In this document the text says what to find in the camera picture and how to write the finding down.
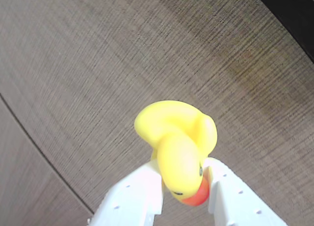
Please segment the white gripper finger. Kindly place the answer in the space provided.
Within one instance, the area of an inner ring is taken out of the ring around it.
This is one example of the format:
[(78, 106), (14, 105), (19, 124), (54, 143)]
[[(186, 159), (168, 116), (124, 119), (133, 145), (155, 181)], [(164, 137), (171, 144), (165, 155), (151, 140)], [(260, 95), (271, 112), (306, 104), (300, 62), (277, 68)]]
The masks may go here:
[(240, 177), (218, 159), (206, 158), (210, 182), (208, 212), (216, 226), (286, 226)]
[(89, 226), (152, 226), (162, 213), (164, 187), (157, 160), (117, 182), (88, 221)]

